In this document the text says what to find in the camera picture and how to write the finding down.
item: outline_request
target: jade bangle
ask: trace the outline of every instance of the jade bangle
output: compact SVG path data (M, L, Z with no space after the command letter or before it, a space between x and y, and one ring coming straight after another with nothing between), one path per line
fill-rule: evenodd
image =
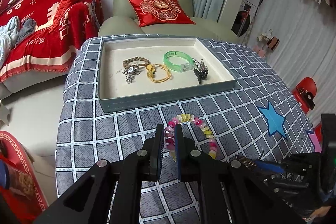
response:
M171 56L181 57L187 60L188 63L182 64L182 65L173 64L168 61L168 58ZM178 52L178 51L166 52L163 57L163 62L170 70L177 71L177 72L184 72L187 70L191 70L194 67L193 59L188 54L185 54L184 52Z

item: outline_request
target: tablecloth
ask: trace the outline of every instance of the tablecloth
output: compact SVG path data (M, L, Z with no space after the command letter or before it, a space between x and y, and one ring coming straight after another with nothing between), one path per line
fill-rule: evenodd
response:
M121 35L111 39L158 35ZM154 136L158 123L167 124L180 113L206 120L219 144L217 160L236 155L278 161L290 153L313 152L306 131L313 127L281 78L248 47L210 39L202 40L231 69L238 81L233 90L186 100L104 113L98 101L98 63L102 37L86 41L66 79L60 116L56 179L58 195L64 193L99 159L117 161L142 147ZM285 117L285 137L269 136L268 124L258 107L270 102ZM182 125L184 135L208 152L203 132L193 123ZM177 180L176 163L165 150L158 182L143 182L140 223L199 223L196 182Z

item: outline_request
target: armchair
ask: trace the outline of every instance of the armchair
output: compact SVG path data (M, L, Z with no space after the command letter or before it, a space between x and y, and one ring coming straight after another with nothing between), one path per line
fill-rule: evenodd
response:
M184 12L196 24L155 24L140 28L137 14L128 0L113 0L113 16L99 30L99 36L118 34L168 34L237 42L231 27L209 19L194 17L192 0L178 0Z

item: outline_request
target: floor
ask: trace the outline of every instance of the floor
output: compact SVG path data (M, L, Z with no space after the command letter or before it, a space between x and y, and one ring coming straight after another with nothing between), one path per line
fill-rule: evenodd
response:
M65 79L66 75L60 76L2 100L11 114L9 126L1 122L0 130L11 133L28 150L41 156L54 168Z

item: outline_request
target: gray tray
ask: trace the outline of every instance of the gray tray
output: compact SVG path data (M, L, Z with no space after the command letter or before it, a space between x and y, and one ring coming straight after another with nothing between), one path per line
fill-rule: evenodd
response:
M135 75L133 83L126 83L125 76L122 74L122 60L144 56L152 63L162 64L164 53L170 50L186 52L197 60L204 59L204 63L209 68L207 80L199 85L192 70L182 73L172 71L172 80L153 83L146 77L147 71L144 68L140 75ZM237 81L234 74L213 50L197 38L104 38L101 51L98 67L98 97L105 113L230 90ZM163 76L164 73L161 72L157 78L160 79Z

